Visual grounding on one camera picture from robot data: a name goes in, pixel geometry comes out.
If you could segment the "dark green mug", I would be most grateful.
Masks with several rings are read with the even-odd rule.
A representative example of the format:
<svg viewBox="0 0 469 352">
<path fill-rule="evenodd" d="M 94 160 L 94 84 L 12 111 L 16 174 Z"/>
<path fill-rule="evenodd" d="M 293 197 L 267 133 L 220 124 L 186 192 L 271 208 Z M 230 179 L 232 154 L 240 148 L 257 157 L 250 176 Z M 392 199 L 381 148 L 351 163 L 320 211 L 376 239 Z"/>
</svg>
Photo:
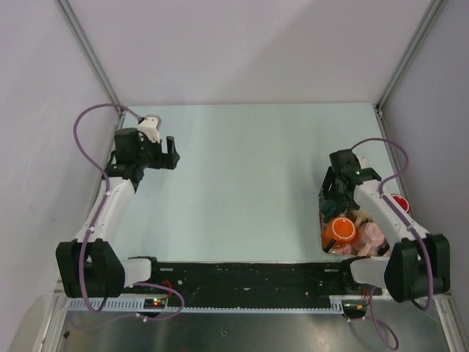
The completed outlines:
<svg viewBox="0 0 469 352">
<path fill-rule="evenodd" d="M 320 210 L 324 217 L 335 218 L 347 210 L 347 205 L 334 199 L 323 199 L 320 202 Z"/>
</svg>

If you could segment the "orange mug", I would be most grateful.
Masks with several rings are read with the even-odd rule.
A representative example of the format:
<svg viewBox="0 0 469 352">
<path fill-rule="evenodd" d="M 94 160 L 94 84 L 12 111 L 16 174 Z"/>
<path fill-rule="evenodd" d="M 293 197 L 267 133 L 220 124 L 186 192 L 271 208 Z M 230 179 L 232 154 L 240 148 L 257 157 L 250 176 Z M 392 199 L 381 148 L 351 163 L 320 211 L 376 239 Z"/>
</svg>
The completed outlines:
<svg viewBox="0 0 469 352">
<path fill-rule="evenodd" d="M 345 216 L 333 218 L 322 231 L 322 248 L 328 253 L 331 250 L 343 250 L 356 236 L 356 227 L 352 220 Z"/>
</svg>

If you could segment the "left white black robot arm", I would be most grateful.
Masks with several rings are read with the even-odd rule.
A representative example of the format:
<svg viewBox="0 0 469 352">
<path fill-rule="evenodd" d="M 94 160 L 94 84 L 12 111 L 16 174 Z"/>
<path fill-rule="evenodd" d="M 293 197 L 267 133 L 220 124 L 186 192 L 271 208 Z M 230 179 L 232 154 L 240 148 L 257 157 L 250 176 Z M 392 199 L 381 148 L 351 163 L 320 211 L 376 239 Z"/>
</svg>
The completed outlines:
<svg viewBox="0 0 469 352">
<path fill-rule="evenodd" d="M 161 287 L 163 276 L 153 268 L 154 257 L 120 259 L 112 242 L 145 169 L 173 170 L 179 160 L 172 136 L 156 142 L 138 128 L 123 128 L 114 134 L 114 150 L 91 213 L 77 236 L 56 248 L 67 297 L 116 298 L 135 283 L 148 293 Z"/>
</svg>

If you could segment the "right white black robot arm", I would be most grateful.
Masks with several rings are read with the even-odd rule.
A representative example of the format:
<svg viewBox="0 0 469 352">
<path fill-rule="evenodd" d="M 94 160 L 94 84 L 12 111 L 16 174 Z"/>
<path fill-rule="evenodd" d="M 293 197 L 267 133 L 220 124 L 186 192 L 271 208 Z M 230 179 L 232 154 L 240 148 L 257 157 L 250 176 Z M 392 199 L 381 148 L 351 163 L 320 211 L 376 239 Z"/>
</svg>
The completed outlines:
<svg viewBox="0 0 469 352">
<path fill-rule="evenodd" d="M 352 255 L 344 261 L 339 287 L 349 294 L 365 284 L 380 287 L 397 302 L 447 293 L 448 239 L 418 224 L 351 149 L 329 158 L 319 194 L 322 247 Z"/>
</svg>

